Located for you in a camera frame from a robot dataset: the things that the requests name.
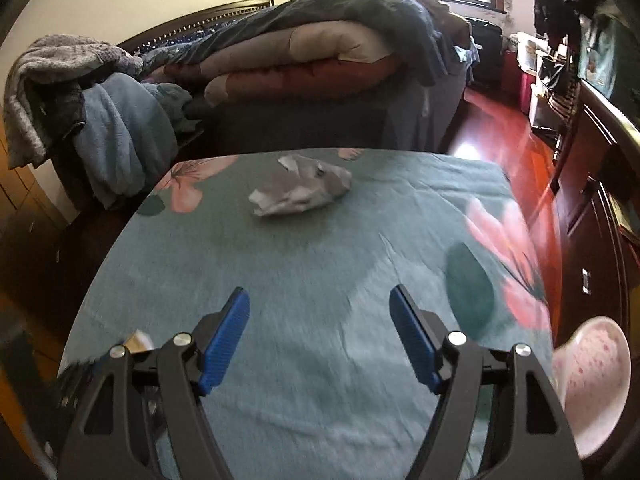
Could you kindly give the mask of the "beige small carton box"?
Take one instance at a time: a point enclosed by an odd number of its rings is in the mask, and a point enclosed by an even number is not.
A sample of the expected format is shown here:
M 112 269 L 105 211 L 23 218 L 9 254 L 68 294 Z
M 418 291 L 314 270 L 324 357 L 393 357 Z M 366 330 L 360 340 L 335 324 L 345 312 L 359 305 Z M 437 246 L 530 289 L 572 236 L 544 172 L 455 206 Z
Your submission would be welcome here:
M 142 330 L 135 330 L 125 341 L 124 346 L 131 353 L 147 352 L 155 349 L 155 344 L 151 337 L 142 332 Z

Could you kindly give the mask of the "grey paper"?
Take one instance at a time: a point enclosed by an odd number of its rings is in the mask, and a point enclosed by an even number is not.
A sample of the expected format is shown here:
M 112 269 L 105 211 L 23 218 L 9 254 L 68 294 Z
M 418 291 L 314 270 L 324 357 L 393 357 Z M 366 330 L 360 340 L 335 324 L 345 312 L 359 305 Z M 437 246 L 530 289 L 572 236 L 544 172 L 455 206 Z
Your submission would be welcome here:
M 347 169 L 299 154 L 281 156 L 283 172 L 248 196 L 258 217 L 301 214 L 332 204 L 352 188 Z

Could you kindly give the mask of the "pink floral trash bin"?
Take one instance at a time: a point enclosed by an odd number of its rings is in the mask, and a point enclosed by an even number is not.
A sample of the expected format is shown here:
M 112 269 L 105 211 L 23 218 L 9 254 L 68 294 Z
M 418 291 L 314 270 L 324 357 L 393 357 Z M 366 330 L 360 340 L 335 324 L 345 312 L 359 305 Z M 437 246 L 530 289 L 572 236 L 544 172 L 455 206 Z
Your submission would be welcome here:
M 590 318 L 553 351 L 552 370 L 555 392 L 584 460 L 611 437 L 625 408 L 631 357 L 623 330 L 612 318 Z

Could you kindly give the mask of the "green floral table cloth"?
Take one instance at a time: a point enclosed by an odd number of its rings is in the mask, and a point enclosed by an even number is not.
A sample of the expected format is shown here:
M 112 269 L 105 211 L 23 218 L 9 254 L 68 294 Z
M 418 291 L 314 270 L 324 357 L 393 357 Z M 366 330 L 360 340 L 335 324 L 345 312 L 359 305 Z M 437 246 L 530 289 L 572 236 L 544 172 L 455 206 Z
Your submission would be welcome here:
M 155 191 L 96 274 L 62 361 L 102 356 L 136 330 L 163 344 L 250 295 L 250 319 L 224 382 L 203 405 L 238 479 L 401 479 L 437 403 L 402 348 L 388 297 L 418 306 L 482 346 L 528 344 L 552 358 L 532 242 L 503 170 L 452 156 L 366 151 L 328 206 L 259 217 L 250 193 L 280 155 L 244 155 L 196 184 Z

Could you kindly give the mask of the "dark wooden cabinet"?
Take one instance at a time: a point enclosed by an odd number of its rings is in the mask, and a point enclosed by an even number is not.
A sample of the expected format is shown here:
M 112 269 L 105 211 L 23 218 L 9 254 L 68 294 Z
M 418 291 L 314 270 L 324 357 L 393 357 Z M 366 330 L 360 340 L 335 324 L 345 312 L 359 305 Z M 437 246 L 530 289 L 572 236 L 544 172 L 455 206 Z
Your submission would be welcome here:
M 639 343 L 639 129 L 585 81 L 552 179 L 562 282 L 554 342 L 608 316 Z

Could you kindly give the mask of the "grey blue clothes pile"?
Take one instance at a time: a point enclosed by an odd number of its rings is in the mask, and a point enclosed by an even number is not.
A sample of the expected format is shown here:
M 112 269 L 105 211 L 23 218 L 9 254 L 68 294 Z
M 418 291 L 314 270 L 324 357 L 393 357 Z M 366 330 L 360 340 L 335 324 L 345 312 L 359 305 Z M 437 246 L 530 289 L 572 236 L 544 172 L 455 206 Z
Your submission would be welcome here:
M 77 210 L 110 208 L 156 185 L 196 123 L 190 93 L 146 79 L 137 55 L 108 42 L 49 35 L 11 66 L 3 93 L 8 165 L 52 162 Z

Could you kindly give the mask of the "black suitcase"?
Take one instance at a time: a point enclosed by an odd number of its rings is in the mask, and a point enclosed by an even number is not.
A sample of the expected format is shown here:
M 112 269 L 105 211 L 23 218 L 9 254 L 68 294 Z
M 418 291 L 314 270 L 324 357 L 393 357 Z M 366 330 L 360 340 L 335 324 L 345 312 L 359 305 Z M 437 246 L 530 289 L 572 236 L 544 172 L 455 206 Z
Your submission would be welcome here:
M 473 65 L 474 79 L 496 86 L 503 68 L 502 29 L 479 18 L 468 18 L 480 60 Z

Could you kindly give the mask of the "dark wooden bed headboard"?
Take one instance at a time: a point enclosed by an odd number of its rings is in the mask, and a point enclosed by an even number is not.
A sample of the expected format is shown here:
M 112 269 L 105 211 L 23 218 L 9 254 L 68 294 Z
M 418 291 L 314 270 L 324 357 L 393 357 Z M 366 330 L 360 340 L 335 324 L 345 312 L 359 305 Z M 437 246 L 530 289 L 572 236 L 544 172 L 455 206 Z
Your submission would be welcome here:
M 240 0 L 212 6 L 156 25 L 121 42 L 118 46 L 133 55 L 142 55 L 159 47 L 201 37 L 224 24 L 272 6 L 274 0 Z

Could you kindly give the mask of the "folded quilt pile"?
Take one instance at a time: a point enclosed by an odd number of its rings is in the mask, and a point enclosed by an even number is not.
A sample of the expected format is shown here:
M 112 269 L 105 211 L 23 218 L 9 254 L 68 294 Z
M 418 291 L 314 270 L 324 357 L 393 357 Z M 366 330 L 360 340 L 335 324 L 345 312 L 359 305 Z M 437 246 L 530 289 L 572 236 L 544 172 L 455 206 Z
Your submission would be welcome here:
M 290 0 L 142 56 L 153 82 L 223 102 L 334 99 L 403 67 L 424 87 L 464 69 L 471 25 L 439 0 Z

